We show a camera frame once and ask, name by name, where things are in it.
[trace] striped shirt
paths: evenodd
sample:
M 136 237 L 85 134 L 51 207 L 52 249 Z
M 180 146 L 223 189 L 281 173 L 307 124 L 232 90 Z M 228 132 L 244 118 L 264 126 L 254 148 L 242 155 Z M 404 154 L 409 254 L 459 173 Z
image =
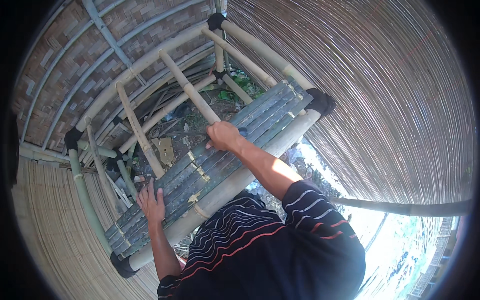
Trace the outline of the striped shirt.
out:
M 199 228 L 180 276 L 159 299 L 352 299 L 365 252 L 349 223 L 309 181 L 283 199 L 287 219 L 238 194 Z

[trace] bamboo seat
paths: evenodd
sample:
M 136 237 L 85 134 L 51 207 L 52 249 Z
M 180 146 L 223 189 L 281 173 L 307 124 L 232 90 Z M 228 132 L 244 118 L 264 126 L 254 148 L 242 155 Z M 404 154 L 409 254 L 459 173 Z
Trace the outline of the bamboo seat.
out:
M 313 97 L 293 78 L 277 83 L 229 121 L 247 128 L 247 140 L 262 148 L 296 116 Z M 241 166 L 230 152 L 205 149 L 204 141 L 155 181 L 162 187 L 166 207 L 164 228 L 182 217 L 195 203 Z M 106 232 L 105 237 L 120 260 L 132 255 L 150 238 L 147 220 L 132 205 Z

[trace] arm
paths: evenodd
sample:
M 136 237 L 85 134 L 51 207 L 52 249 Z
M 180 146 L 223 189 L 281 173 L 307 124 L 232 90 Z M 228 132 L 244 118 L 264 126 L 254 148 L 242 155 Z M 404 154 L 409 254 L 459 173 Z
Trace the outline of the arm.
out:
M 157 201 L 153 192 L 153 178 L 151 178 L 148 186 L 137 194 L 137 203 L 148 220 L 148 233 L 152 243 L 156 274 L 158 279 L 162 280 L 167 275 L 179 276 L 181 268 L 163 232 L 162 220 L 165 218 L 165 205 L 161 188 L 156 192 L 156 198 Z
M 277 199 L 282 200 L 290 185 L 302 180 L 302 177 L 283 161 L 260 149 L 239 134 L 232 124 L 222 121 L 207 126 L 212 139 L 207 144 L 218 150 L 235 154 L 258 181 Z

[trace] bamboo mat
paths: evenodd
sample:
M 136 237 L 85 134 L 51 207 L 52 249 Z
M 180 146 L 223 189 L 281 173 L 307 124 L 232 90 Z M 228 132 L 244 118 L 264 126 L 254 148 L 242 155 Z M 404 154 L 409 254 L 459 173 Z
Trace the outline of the bamboo mat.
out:
M 84 174 L 102 226 L 118 219 L 118 204 L 108 203 L 98 175 Z M 156 299 L 153 262 L 135 276 L 118 275 L 88 225 L 72 172 L 20 158 L 12 189 L 15 213 L 25 243 L 44 279 L 60 299 Z

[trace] woven bamboo wall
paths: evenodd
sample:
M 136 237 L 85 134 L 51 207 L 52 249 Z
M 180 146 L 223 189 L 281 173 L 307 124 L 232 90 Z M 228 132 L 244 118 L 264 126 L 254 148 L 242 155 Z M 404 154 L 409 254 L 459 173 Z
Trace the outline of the woven bamboo wall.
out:
M 105 229 L 118 219 L 98 175 L 84 174 L 95 211 Z M 156 299 L 153 263 L 124 279 L 106 256 L 78 199 L 72 172 L 20 158 L 12 190 L 15 213 L 27 247 L 60 299 Z
M 229 0 L 227 18 L 337 100 L 306 136 L 351 195 L 414 204 L 472 196 L 477 140 L 468 83 L 421 0 Z
M 97 11 L 101 11 L 113 2 L 114 0 L 95 0 L 94 4 Z M 102 19 L 114 38 L 119 40 L 136 26 L 187 2 L 189 0 L 125 0 Z M 134 62 L 162 41 L 175 36 L 192 24 L 206 20 L 214 12 L 213 0 L 196 1 L 196 4 L 192 4 L 141 31 L 120 48 L 128 59 Z M 73 0 L 59 13 L 36 44 L 28 58 L 14 96 L 13 108 L 18 115 L 17 123 L 20 133 L 23 131 L 26 115 L 43 76 L 61 50 L 89 21 L 90 17 L 83 7 L 82 1 Z M 206 42 L 207 40 L 203 36 L 193 39 L 172 53 L 172 58 L 177 59 Z M 39 146 L 43 144 L 52 120 L 68 92 L 72 90 L 88 68 L 109 49 L 109 44 L 95 25 L 90 26 L 67 49 L 40 90 L 26 131 L 25 140 L 27 142 Z M 161 60 L 158 60 L 141 72 L 141 76 L 148 80 L 164 67 Z M 126 66 L 115 53 L 108 56 L 95 68 L 73 95 L 62 113 L 47 143 L 47 149 L 59 152 L 63 150 L 65 133 L 77 123 L 102 89 L 125 69 Z M 131 94 L 138 87 L 140 87 L 140 83 L 134 79 L 125 86 L 125 89 L 127 94 Z M 103 107 L 92 121 L 94 131 L 119 103 L 120 99 L 116 98 Z

